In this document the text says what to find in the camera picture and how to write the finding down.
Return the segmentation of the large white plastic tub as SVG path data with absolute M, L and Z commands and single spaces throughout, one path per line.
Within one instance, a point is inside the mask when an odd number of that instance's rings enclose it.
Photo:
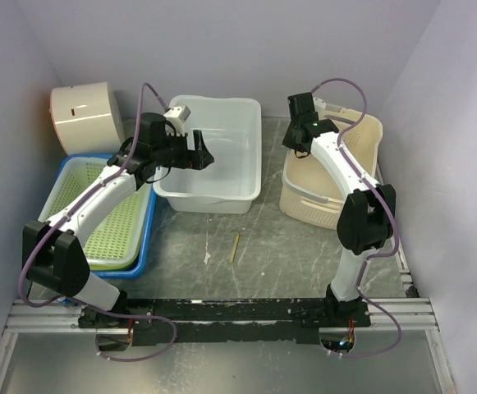
M 261 191 L 261 106 L 252 98 L 177 95 L 172 107 L 190 109 L 188 131 L 200 130 L 214 163 L 202 171 L 156 172 L 154 193 L 189 213 L 244 214 Z

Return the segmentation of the beige perforated laundry basket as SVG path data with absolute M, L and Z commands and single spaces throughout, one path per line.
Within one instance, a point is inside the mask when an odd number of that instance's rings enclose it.
M 382 138 L 383 125 L 371 115 L 365 115 L 357 127 L 343 135 L 346 147 L 371 176 L 376 173 Z M 331 175 L 316 158 L 288 149 L 282 170 L 279 208 L 291 218 L 334 230 L 343 200 Z

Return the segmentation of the green plastic tray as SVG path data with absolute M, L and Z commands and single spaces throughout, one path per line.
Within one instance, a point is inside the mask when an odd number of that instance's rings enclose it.
M 124 199 L 94 230 L 85 256 L 93 270 L 111 271 L 131 265 L 140 249 L 149 194 Z

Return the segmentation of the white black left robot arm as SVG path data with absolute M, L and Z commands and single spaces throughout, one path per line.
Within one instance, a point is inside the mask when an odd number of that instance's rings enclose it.
M 18 291 L 23 301 L 25 281 L 40 284 L 60 296 L 99 310 L 111 328 L 127 321 L 127 295 L 95 275 L 83 248 L 96 227 L 126 198 L 155 182 L 159 168 L 203 170 L 214 162 L 202 132 L 187 132 L 187 106 L 164 114 L 146 112 L 137 119 L 135 134 L 107 161 L 98 178 L 70 205 L 46 221 L 23 229 L 23 265 Z

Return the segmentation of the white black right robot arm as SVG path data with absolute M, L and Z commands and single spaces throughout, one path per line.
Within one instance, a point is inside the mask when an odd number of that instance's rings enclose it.
M 368 262 L 394 234 L 396 191 L 381 185 L 355 160 L 331 120 L 319 118 L 311 92 L 287 98 L 291 122 L 282 144 L 317 159 L 344 199 L 337 222 L 342 255 L 324 300 L 325 320 L 336 327 L 365 312 L 361 282 Z

